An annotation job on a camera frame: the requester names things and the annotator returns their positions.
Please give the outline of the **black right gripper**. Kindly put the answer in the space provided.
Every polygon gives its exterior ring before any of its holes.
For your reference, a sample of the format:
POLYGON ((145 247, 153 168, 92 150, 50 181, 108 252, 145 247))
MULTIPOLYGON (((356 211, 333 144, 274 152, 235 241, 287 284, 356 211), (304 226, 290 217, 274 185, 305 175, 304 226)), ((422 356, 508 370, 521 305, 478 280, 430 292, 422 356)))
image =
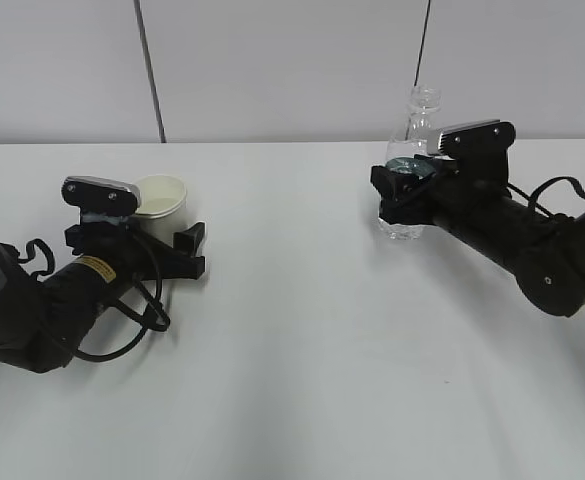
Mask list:
POLYGON ((507 192, 508 153, 440 160, 427 157, 435 172, 419 177, 382 165, 370 171, 380 208, 416 208, 428 204, 431 223, 444 227, 512 228, 515 207, 507 192))

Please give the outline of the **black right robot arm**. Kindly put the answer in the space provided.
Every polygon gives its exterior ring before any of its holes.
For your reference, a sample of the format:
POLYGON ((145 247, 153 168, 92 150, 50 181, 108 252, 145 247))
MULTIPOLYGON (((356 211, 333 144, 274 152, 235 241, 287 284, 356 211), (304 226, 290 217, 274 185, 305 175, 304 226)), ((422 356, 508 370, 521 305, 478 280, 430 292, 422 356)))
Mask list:
MULTIPOLYGON (((509 192, 507 156, 488 160, 437 161, 425 177, 371 169, 388 224, 436 226, 511 273, 523 295, 543 312, 570 317, 585 305, 585 212, 578 217, 538 212, 550 179, 525 203, 509 192)), ((567 177, 575 193, 585 190, 567 177)))

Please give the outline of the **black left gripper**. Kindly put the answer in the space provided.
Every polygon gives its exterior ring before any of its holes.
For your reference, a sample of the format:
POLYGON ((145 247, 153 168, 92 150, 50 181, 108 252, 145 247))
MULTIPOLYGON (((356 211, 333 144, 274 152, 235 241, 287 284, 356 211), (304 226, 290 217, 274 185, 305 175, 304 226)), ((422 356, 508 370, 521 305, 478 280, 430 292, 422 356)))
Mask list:
POLYGON ((198 254, 206 233, 203 222, 173 234, 173 246, 144 232, 135 221, 112 225, 81 223, 65 231, 66 245, 79 257, 104 261, 136 278, 199 278, 206 261, 198 254))

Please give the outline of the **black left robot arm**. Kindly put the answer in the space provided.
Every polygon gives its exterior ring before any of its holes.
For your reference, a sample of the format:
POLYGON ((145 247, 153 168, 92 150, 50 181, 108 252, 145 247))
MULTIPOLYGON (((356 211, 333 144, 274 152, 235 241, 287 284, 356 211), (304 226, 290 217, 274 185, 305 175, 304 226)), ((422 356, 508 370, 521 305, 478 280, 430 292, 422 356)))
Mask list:
POLYGON ((157 343, 154 375, 174 377, 196 363, 247 361, 255 371, 317 367, 334 346, 365 342, 417 354, 442 303, 416 259, 422 241, 390 242, 376 229, 377 202, 365 172, 348 177, 232 164, 190 171, 203 217, 203 268, 196 280, 170 279, 150 242, 130 234, 129 254, 93 254, 81 274, 111 298, 53 307, 31 279, 11 284, 5 327, 63 327, 88 314, 84 330, 136 324, 116 351, 125 365, 157 343))

